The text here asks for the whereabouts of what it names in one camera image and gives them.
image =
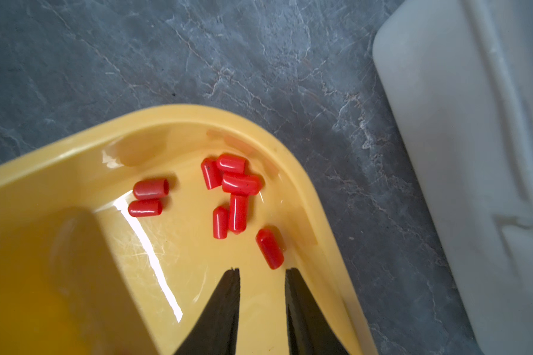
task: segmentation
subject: red rubber cap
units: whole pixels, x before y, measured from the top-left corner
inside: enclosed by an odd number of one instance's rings
[[[221,154],[217,158],[217,167],[224,172],[243,174],[247,159],[237,157],[233,154]]]
[[[267,229],[260,230],[257,233],[256,241],[268,266],[273,270],[279,268],[284,262],[284,255],[278,246],[274,233]]]
[[[229,230],[239,234],[247,229],[249,197],[231,194],[229,204]]]
[[[221,171],[217,168],[217,164],[213,159],[206,158],[201,162],[201,171],[205,186],[208,190],[216,188],[221,185]]]
[[[142,180],[134,184],[132,193],[138,200],[150,200],[168,196],[170,185],[166,179]]]
[[[224,207],[217,207],[213,210],[213,238],[227,238],[227,226],[229,224],[229,211]]]
[[[132,201],[128,205],[128,214],[133,217],[159,216],[162,213],[162,202],[158,199]]]
[[[221,182],[223,191],[235,195],[256,195],[259,193],[263,184],[261,179],[256,175],[244,175],[235,173],[224,173]]]

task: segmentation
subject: countertop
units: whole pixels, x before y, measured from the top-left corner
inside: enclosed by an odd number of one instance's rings
[[[372,60],[401,2],[0,1],[0,164],[145,107],[232,111],[306,169],[380,354],[481,354]]]

